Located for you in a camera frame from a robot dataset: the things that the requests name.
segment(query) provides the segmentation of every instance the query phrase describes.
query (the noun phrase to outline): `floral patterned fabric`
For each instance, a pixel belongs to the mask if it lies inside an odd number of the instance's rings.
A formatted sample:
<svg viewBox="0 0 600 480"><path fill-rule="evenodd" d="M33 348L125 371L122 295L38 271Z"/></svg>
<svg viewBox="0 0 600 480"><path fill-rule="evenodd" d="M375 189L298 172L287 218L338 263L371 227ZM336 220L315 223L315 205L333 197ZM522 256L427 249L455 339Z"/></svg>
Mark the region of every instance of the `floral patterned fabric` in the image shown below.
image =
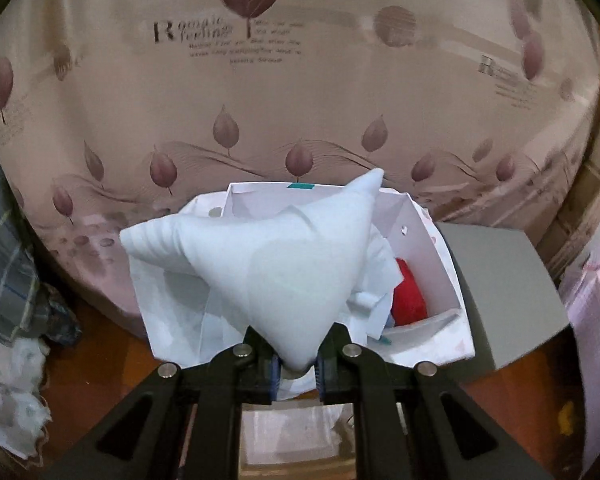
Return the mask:
<svg viewBox="0 0 600 480"><path fill-rule="evenodd" d="M599 90L578 0L12 0L0 17L0 162L58 269L139 333L120 229L230 182L381 166L433 218L524 229L557 269Z"/></svg>

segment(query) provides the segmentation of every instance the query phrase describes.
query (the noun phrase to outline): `plaid fabric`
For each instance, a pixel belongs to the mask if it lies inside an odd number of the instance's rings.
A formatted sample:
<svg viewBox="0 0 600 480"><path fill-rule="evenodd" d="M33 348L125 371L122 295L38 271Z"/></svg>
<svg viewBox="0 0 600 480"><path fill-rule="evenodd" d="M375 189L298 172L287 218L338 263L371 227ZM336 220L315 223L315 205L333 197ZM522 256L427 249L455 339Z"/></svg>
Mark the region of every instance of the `plaid fabric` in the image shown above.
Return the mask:
<svg viewBox="0 0 600 480"><path fill-rule="evenodd" d="M34 312L40 281L22 227L20 210L0 166L0 342L7 345L32 328L34 314L35 324L42 326L48 316L48 308Z"/></svg>

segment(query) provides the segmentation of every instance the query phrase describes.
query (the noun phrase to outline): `white box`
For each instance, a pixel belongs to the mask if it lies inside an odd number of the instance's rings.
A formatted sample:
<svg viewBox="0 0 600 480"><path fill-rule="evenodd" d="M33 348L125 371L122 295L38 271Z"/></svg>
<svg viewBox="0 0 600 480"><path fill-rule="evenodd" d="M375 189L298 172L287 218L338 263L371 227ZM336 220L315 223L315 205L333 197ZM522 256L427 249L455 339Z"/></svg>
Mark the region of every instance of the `white box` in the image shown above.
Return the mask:
<svg viewBox="0 0 600 480"><path fill-rule="evenodd" d="M230 184L222 216L270 218L290 205L330 196L339 186L286 182ZM409 326L385 329L367 346L391 362L413 366L429 360L443 365L475 355L458 276L444 239L428 212L408 194L381 189L373 224L388 239L396 257L409 264L427 303L429 317Z"/></svg>

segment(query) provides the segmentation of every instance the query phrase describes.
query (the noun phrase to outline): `folded white cloth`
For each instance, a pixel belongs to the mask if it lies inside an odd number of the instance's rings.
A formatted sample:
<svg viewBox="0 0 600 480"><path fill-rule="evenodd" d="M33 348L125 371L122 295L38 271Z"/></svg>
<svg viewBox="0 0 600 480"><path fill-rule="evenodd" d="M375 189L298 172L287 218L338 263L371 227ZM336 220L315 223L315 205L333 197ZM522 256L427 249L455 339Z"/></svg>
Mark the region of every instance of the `folded white cloth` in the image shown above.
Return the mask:
<svg viewBox="0 0 600 480"><path fill-rule="evenodd" d="M372 282L365 264L382 176L382 170L372 170L333 196L290 206L273 218L177 214L123 230L120 238L133 258L199 276L214 291L206 302L202 340L209 331L227 337L214 319L237 314L239 320L230 324L235 336L240 325L251 325L288 368L305 370L346 304L352 312L370 312L387 293L363 285L365 279ZM372 254L386 250L378 236ZM393 257L390 261L393 290L402 277Z"/></svg>

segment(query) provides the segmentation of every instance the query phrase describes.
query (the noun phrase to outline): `triangular cutout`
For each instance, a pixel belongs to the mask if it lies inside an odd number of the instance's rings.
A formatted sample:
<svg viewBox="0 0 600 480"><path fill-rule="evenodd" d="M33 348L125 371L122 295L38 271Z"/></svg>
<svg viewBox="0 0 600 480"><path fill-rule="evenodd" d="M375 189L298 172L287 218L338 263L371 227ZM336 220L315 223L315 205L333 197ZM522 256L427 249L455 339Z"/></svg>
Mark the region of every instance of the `triangular cutout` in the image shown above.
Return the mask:
<svg viewBox="0 0 600 480"><path fill-rule="evenodd" d="M120 421L98 441L96 449L120 460L131 460L153 403L154 400L149 395L140 397Z"/></svg>
<svg viewBox="0 0 600 480"><path fill-rule="evenodd" d="M496 440L451 394L442 394L440 401L462 458L471 460L498 447Z"/></svg>

